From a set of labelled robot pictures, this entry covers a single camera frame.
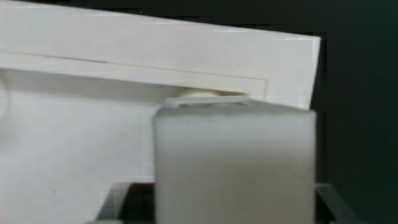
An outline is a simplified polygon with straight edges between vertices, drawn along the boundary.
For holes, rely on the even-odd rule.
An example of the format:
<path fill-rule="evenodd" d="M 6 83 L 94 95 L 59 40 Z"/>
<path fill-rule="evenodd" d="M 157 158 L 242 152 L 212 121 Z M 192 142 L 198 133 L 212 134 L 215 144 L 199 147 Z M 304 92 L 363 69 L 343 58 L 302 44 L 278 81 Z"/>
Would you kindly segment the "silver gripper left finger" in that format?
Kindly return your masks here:
<path fill-rule="evenodd" d="M 153 183 L 114 184 L 98 216 L 86 224 L 157 224 Z"/>

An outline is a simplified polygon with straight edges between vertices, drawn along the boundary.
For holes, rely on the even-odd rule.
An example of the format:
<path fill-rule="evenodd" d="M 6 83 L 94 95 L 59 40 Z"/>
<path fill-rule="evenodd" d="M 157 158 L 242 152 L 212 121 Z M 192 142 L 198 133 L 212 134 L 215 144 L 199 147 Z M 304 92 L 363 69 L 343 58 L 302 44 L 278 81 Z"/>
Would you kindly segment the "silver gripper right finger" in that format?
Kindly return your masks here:
<path fill-rule="evenodd" d="M 356 213 L 331 184 L 317 185 L 315 224 L 359 224 Z"/>

